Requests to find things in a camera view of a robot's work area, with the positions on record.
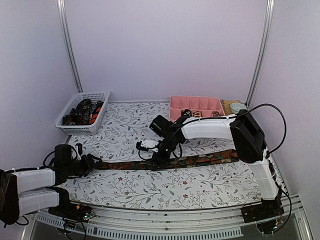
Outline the brown green patterned tie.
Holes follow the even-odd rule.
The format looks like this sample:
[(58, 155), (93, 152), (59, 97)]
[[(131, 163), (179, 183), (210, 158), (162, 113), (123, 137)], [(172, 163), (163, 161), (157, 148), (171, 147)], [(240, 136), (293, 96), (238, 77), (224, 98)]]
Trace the brown green patterned tie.
[(212, 166), (217, 164), (228, 164), (238, 162), (240, 158), (235, 149), (228, 149), (214, 153), (186, 156), (181, 158), (171, 158), (169, 163), (156, 166), (155, 163), (147, 161), (124, 161), (124, 162), (105, 162), (97, 161), (94, 164), (96, 170), (150, 170), (161, 171), (169, 169), (194, 168)]

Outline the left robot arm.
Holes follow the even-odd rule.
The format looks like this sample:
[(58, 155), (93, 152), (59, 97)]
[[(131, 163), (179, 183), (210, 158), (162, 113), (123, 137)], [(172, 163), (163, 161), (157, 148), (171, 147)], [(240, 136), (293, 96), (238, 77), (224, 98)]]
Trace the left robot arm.
[(52, 159), (40, 167), (0, 171), (0, 220), (17, 223), (28, 214), (47, 209), (51, 215), (85, 222), (94, 216), (92, 208), (71, 203), (69, 192), (59, 186), (67, 180), (88, 176), (101, 159), (83, 154), (82, 145), (56, 145)]

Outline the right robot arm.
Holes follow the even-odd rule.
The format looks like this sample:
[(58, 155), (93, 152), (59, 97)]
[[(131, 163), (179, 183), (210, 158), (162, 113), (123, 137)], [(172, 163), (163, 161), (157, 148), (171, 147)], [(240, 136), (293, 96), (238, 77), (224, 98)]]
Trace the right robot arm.
[(151, 157), (153, 169), (163, 169), (179, 144), (192, 139), (229, 139), (233, 141), (237, 156), (246, 163), (259, 186), (261, 203), (245, 206), (241, 213), (246, 223), (284, 214), (281, 197), (285, 193), (276, 182), (275, 169), (270, 161), (265, 134), (251, 115), (242, 109), (237, 114), (218, 117), (191, 117), (183, 115), (171, 122), (158, 115), (149, 125), (162, 141), (154, 145)]

